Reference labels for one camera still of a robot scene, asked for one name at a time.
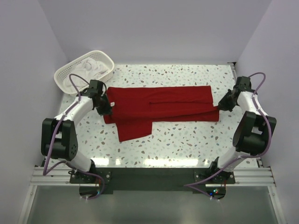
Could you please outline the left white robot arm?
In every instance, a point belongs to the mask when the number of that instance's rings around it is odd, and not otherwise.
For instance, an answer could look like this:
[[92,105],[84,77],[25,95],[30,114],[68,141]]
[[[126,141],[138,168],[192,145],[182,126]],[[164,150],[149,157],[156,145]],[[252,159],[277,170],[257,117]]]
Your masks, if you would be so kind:
[[76,126],[92,110],[100,116],[112,114],[107,86],[102,81],[91,80],[87,88],[78,91],[67,109],[43,121],[41,153],[46,156],[43,175],[62,163],[84,174],[95,173],[93,160],[79,151],[76,134]]

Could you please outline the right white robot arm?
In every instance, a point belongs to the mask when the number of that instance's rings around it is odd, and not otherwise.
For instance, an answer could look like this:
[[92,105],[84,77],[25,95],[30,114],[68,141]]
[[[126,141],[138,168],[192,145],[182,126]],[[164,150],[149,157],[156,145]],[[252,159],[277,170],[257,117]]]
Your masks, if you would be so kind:
[[221,111],[231,112],[235,106],[241,108],[243,116],[234,133],[233,146],[211,163],[212,174],[232,173],[242,161],[260,157],[270,147],[277,120],[262,109],[257,90],[251,88],[250,77],[238,77],[233,89],[218,103]]

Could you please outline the red t shirt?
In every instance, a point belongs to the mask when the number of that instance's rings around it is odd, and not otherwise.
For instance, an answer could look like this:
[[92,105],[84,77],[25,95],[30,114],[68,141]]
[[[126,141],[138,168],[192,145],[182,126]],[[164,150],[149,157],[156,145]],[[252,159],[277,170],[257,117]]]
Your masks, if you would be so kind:
[[210,86],[110,87],[107,95],[114,105],[104,121],[116,124],[120,142],[150,135],[154,122],[219,121]]

